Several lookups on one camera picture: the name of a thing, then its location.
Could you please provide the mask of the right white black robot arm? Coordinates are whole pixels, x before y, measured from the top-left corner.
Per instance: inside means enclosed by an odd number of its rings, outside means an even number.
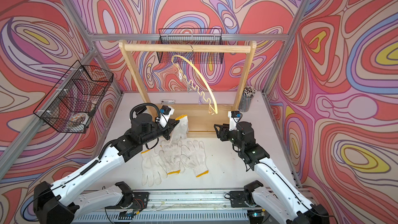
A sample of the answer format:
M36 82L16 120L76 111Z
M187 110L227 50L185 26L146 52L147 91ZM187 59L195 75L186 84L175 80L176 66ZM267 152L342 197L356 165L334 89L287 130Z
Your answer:
M321 204L303 196L280 172L266 150L256 142L251 123L241 122L232 129L229 124L215 124L216 136L237 148L238 156L272 189L266 190L258 181L247 186L249 204L265 209L280 224L329 224L330 215Z

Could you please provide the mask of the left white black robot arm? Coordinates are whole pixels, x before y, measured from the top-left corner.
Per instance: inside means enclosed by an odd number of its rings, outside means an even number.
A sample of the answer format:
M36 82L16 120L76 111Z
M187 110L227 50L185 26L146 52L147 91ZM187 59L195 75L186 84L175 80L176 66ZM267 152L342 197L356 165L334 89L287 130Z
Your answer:
M170 139L178 121L162 117L154 122L147 113L132 118L124 135L109 141L100 154L75 172L53 183L43 182L34 189L33 211L41 224L70 224L82 215L109 206L129 208L136 200L123 181L92 193L85 190L110 171L127 163L143 147L160 137Z

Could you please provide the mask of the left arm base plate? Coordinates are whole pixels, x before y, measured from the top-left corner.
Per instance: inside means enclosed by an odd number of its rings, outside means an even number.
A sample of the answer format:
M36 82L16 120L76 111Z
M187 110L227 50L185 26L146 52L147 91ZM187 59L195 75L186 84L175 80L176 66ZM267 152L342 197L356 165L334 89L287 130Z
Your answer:
M107 209L143 210L147 208L149 195L149 192L134 191L132 194L128 194L127 197L123 196L120 203L108 206Z

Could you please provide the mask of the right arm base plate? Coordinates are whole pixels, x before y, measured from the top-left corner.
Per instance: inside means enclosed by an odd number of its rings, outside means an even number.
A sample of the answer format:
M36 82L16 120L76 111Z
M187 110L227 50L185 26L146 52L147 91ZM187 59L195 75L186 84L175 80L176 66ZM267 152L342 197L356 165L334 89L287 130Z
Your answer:
M232 208L260 207L260 205L255 204L254 200L251 198L249 193L243 190L229 191L224 195L224 198L230 201Z

